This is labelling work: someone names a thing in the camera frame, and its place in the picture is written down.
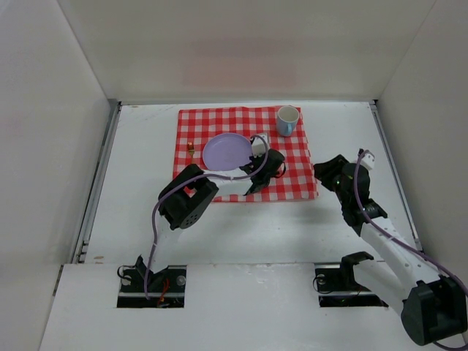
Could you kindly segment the white mug blue outside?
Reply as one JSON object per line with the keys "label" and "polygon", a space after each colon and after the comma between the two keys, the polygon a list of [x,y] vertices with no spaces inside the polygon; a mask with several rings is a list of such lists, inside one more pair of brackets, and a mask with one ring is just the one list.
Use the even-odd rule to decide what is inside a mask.
{"label": "white mug blue outside", "polygon": [[293,133],[299,119],[300,112],[296,107],[282,106],[276,112],[276,130],[283,137],[289,137]]}

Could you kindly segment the lilac round plate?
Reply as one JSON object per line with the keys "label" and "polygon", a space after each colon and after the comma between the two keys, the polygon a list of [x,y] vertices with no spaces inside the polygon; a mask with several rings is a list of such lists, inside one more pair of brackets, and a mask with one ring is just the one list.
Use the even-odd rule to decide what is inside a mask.
{"label": "lilac round plate", "polygon": [[204,146],[202,160],[208,170],[227,171],[249,164],[252,147],[249,139],[236,133],[222,133]]}

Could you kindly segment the red white checkered cloth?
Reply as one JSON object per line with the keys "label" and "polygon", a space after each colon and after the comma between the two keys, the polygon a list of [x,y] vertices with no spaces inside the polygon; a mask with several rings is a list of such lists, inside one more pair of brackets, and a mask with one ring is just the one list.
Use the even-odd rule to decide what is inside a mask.
{"label": "red white checkered cloth", "polygon": [[299,119],[292,135],[283,137],[276,130],[278,106],[269,107],[211,107],[183,109],[178,112],[178,126],[173,159],[173,175],[190,164],[187,143],[195,147],[193,162],[206,169],[202,152],[206,143],[223,132],[240,134],[246,138],[260,133],[269,135],[270,147],[285,157],[286,172],[275,178],[261,192],[240,197],[217,197],[216,202],[259,203],[289,200],[313,200],[318,197],[311,154],[303,120]]}

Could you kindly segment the gold fork dark handle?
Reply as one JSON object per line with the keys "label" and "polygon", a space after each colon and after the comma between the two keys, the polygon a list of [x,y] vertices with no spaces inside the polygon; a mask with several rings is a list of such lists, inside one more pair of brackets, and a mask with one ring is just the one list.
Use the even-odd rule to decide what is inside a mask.
{"label": "gold fork dark handle", "polygon": [[195,147],[192,142],[187,143],[187,152],[189,154],[190,163],[193,163],[193,156],[195,153]]}

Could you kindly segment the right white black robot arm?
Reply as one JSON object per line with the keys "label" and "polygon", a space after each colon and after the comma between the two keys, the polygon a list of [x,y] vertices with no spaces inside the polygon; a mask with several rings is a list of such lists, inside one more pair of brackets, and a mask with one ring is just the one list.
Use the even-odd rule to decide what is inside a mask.
{"label": "right white black robot arm", "polygon": [[346,290],[363,287],[400,317],[417,345],[434,344],[467,332],[467,287],[432,258],[412,248],[385,210],[370,197],[374,155],[361,151],[355,162],[342,155],[316,164],[314,177],[336,194],[344,221],[383,259],[367,252],[341,259],[339,278]]}

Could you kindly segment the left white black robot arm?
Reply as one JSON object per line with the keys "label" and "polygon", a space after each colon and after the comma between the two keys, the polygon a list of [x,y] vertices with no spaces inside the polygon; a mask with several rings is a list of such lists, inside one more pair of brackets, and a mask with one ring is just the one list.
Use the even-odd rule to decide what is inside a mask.
{"label": "left white black robot arm", "polygon": [[217,197],[256,194],[285,173],[285,157],[274,149],[252,156],[249,163],[228,171],[209,171],[190,164],[159,194],[151,215],[153,242],[148,263],[138,264],[143,291],[151,292],[169,266],[183,230],[194,225]]}

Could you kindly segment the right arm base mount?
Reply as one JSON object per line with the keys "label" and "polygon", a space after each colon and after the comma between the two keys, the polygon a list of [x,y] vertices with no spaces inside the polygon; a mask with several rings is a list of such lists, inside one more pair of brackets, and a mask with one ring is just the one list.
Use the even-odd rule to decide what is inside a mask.
{"label": "right arm base mount", "polygon": [[386,302],[359,284],[348,284],[339,265],[316,265],[312,284],[322,308],[382,307]]}

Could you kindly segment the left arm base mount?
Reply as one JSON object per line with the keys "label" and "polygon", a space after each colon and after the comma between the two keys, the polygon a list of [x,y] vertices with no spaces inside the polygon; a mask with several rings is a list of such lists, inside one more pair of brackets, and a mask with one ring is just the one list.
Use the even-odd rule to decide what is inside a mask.
{"label": "left arm base mount", "polygon": [[186,266],[169,266],[148,278],[148,294],[144,292],[143,276],[135,268],[122,265],[117,270],[120,286],[117,307],[121,309],[184,308]]}

